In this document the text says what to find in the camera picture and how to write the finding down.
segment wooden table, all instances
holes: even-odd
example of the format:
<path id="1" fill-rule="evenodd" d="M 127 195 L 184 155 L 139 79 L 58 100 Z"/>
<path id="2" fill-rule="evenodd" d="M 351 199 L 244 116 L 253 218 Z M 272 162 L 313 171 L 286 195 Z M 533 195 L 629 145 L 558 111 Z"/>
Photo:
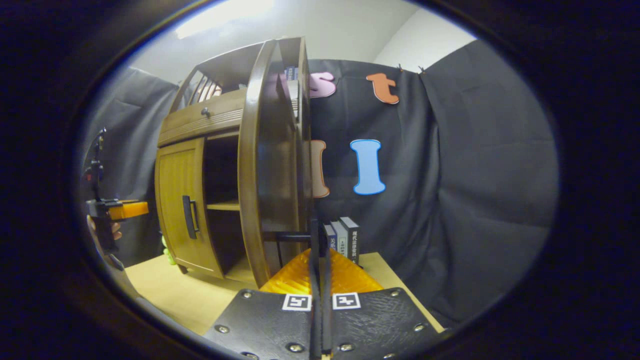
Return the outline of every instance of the wooden table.
<path id="1" fill-rule="evenodd" d="M 385 289 L 406 290 L 431 326 L 437 332 L 444 330 L 377 252 L 361 254 L 360 265 Z M 130 266 L 126 272 L 140 295 L 199 335 L 213 325 L 239 290 L 257 289 L 255 284 L 218 279 L 193 271 L 183 275 L 164 255 Z"/>

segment screw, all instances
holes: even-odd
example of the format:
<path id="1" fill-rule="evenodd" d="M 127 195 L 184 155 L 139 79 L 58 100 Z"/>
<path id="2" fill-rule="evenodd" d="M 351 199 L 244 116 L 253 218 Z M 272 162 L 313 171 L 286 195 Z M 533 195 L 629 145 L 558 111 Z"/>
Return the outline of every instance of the screw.
<path id="1" fill-rule="evenodd" d="M 241 355 L 244 355 L 244 356 L 246 356 L 246 357 L 248 357 L 248 358 L 250 358 L 250 359 L 253 359 L 253 360 L 259 360 L 259 359 L 260 359 L 260 358 L 258 357 L 258 355 L 256 355 L 256 354 L 252 354 L 252 353 L 250 353 L 250 352 L 241 352 L 240 354 L 241 354 Z"/>
<path id="2" fill-rule="evenodd" d="M 351 351 L 353 350 L 352 344 L 342 344 L 340 345 L 340 351 Z"/>
<path id="3" fill-rule="evenodd" d="M 300 344 L 296 344 L 296 343 L 291 343 L 287 345 L 287 348 L 289 349 L 289 351 L 291 352 L 303 352 L 305 350 L 305 347 L 300 345 Z"/>
<path id="4" fill-rule="evenodd" d="M 229 332 L 229 328 L 224 325 L 216 325 L 216 330 L 226 334 Z"/>

